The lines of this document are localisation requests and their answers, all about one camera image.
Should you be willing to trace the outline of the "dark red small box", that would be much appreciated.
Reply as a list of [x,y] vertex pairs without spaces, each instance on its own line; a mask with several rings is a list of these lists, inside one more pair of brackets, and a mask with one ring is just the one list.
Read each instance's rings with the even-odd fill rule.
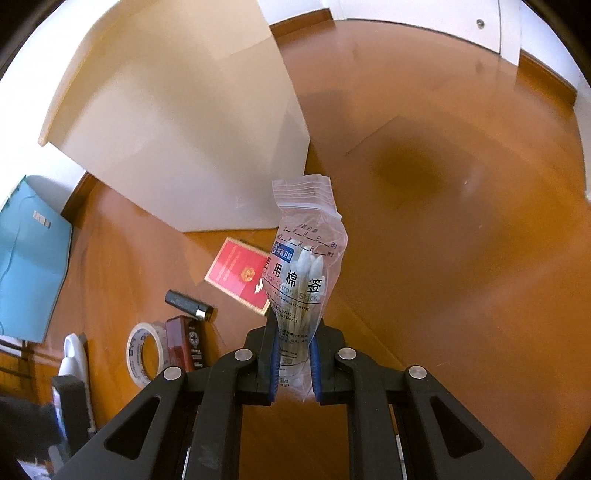
[[167,352],[171,366],[185,372],[206,367],[201,322],[187,316],[177,316],[165,322]]

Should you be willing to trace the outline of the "light blue storage box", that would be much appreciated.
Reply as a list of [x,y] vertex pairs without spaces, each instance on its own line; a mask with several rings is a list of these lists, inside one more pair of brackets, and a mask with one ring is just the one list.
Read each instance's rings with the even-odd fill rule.
[[22,179],[1,210],[1,333],[42,343],[65,280],[72,225]]

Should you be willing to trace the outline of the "cream white trash bin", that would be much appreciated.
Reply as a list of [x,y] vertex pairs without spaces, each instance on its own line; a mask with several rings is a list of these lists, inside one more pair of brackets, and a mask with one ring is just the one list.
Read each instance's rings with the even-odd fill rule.
[[270,229],[310,136],[255,1],[120,1],[88,30],[39,141],[181,232]]

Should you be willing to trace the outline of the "red cigarette pack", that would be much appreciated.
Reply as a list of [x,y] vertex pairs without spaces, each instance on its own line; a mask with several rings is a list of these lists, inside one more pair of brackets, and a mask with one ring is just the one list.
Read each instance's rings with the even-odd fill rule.
[[233,238],[226,238],[204,280],[259,315],[270,302],[263,287],[263,267],[269,254]]

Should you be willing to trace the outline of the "white tape roll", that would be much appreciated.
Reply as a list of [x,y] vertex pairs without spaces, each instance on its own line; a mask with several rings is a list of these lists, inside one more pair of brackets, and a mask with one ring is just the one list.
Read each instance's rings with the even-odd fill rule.
[[143,362],[143,347],[148,338],[151,338],[157,352],[157,374],[170,366],[166,329],[163,324],[150,324],[141,322],[130,331],[126,343],[126,366],[133,383],[143,388],[151,382],[151,377],[146,372]]

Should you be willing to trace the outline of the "black lighter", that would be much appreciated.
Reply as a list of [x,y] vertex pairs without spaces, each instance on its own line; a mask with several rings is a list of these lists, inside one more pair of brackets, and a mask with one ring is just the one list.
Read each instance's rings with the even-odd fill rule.
[[213,314],[211,306],[173,290],[166,292],[165,303],[199,321],[208,321]]

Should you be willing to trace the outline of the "cotton swab plastic bag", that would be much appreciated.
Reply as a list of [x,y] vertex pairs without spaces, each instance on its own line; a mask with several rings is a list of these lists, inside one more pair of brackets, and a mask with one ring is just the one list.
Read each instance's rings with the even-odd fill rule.
[[311,341],[342,268],[348,233],[327,176],[274,180],[280,225],[263,267],[277,321],[279,384],[295,398],[312,392]]

